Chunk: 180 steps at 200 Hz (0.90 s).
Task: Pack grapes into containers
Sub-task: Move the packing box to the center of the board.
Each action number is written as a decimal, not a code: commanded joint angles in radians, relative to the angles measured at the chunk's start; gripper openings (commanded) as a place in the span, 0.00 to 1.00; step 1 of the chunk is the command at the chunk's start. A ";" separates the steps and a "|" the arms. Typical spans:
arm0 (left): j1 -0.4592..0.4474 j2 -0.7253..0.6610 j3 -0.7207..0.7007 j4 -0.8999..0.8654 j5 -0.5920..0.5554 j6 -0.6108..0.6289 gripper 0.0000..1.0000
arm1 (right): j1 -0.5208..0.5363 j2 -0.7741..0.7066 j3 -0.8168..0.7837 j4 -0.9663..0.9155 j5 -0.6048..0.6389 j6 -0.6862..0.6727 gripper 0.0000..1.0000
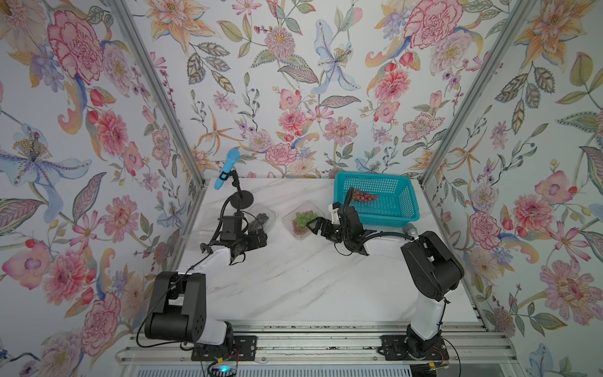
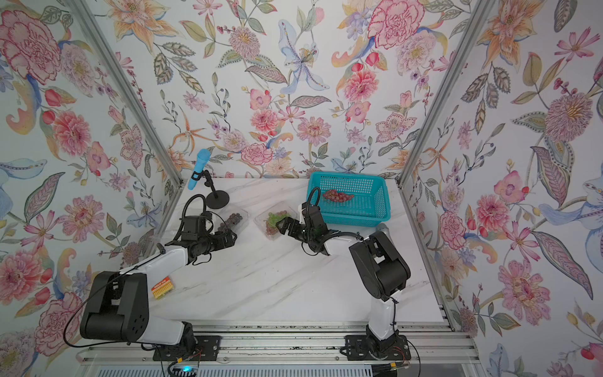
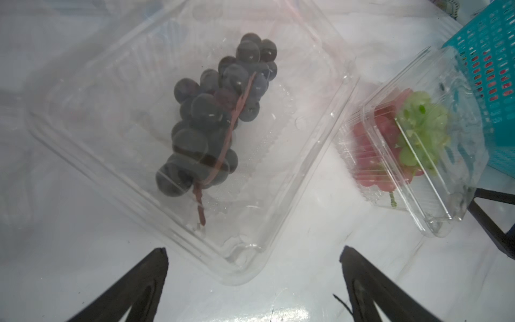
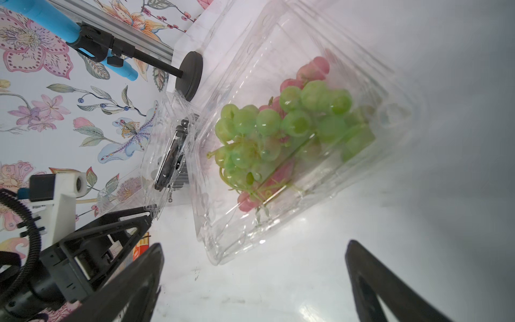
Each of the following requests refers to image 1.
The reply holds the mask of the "green grape bunch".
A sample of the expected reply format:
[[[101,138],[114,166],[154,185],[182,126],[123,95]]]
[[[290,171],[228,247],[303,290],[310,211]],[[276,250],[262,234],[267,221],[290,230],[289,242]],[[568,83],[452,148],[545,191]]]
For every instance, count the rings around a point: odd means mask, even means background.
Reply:
[[[318,214],[312,210],[301,211],[301,212],[297,212],[295,214],[295,221],[300,225],[301,224],[307,225],[308,222],[313,221],[317,217],[318,217]]]

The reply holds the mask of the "clear clamshell container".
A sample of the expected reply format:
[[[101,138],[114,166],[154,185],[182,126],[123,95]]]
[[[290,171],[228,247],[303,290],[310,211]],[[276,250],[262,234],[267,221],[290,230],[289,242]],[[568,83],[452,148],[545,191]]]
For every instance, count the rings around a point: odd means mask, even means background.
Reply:
[[[219,212],[199,214],[185,244],[186,251],[200,251],[201,243],[209,243],[219,223]]]
[[[304,240],[311,234],[307,228],[307,223],[323,216],[324,213],[317,205],[311,202],[304,202],[296,207],[295,210],[285,215],[282,218],[282,223],[295,240]]]
[[[263,229],[265,233],[269,233],[278,219],[276,212],[261,204],[254,204],[243,212],[249,221],[250,232]]]

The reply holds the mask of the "red grape bunch back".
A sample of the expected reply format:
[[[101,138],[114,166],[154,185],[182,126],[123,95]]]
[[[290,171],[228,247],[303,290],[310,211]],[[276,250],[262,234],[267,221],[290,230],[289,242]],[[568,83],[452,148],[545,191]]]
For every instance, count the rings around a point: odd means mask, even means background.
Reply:
[[[378,198],[379,196],[376,194],[363,192],[361,190],[355,190],[352,197],[353,201],[366,204],[377,201]]]

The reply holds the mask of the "red grape bunch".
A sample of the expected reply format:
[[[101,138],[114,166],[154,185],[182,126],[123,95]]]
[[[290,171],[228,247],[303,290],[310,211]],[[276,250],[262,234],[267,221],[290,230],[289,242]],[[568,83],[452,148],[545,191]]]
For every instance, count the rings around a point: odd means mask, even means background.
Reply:
[[[355,190],[352,197],[353,201],[366,204],[377,201],[378,198],[379,196],[376,194],[363,192],[361,190]]]
[[[293,233],[297,237],[302,237],[309,231],[305,224],[298,224],[296,221],[292,222]]]

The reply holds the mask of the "teal plastic mesh basket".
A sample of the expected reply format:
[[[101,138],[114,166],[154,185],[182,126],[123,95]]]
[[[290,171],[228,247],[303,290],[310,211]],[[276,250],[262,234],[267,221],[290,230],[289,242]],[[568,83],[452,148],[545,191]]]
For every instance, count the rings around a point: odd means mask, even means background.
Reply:
[[[350,205],[367,226],[401,228],[420,219],[411,180],[387,174],[339,172],[334,178],[334,201],[343,203],[352,191]]]

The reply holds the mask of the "red grape bunch front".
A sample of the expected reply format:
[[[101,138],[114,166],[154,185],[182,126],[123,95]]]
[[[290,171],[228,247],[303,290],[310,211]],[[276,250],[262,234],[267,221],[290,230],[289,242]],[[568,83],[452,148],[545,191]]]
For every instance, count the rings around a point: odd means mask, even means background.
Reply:
[[[293,233],[297,237],[302,237],[309,231],[305,224],[298,224],[296,221],[292,222]]]

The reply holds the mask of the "black grape bunch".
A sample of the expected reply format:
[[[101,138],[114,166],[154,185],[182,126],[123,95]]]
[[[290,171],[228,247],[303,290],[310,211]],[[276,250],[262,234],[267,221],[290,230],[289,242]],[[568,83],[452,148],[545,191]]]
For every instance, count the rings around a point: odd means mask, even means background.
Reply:
[[[267,223],[267,221],[269,220],[269,216],[266,213],[260,213],[256,216],[257,221],[264,225],[265,223]]]

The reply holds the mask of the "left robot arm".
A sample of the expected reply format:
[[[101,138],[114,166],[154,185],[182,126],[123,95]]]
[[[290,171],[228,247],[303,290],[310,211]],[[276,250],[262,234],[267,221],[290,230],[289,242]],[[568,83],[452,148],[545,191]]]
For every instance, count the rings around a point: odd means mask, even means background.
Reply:
[[[167,271],[155,278],[152,296],[138,333],[159,344],[189,343],[195,347],[232,350],[232,325],[208,316],[208,281],[244,262],[248,251],[267,246],[263,224],[252,229],[246,211],[254,202],[248,191],[232,194],[223,204],[215,234],[199,245],[203,254],[183,272]]]

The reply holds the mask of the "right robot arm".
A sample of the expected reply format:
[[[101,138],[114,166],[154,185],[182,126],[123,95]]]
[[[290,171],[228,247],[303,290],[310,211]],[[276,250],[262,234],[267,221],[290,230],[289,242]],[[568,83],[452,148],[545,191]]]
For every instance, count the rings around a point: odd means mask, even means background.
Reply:
[[[400,232],[365,229],[351,205],[353,193],[350,188],[342,204],[331,204],[331,218],[317,217],[306,228],[343,244],[351,254],[403,260],[418,292],[416,311],[405,335],[382,336],[377,352],[387,361],[447,361],[441,326],[450,303],[447,295],[459,286],[463,267],[433,231],[419,234],[410,223]]]

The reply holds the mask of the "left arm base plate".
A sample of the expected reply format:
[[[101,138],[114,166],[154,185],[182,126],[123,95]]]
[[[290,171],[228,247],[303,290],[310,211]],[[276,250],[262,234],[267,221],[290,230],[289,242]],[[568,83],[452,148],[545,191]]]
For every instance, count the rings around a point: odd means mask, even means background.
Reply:
[[[226,361],[254,361],[258,349],[257,336],[227,335],[220,345],[197,344],[192,351],[192,361],[209,363],[222,359]]]

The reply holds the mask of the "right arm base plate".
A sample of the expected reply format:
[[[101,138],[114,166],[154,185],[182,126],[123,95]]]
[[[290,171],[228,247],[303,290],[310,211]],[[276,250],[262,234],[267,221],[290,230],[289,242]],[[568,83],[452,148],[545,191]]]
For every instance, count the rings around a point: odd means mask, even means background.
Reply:
[[[378,353],[387,361],[443,362],[449,360],[448,349],[441,336],[423,340],[417,336],[381,336]]]

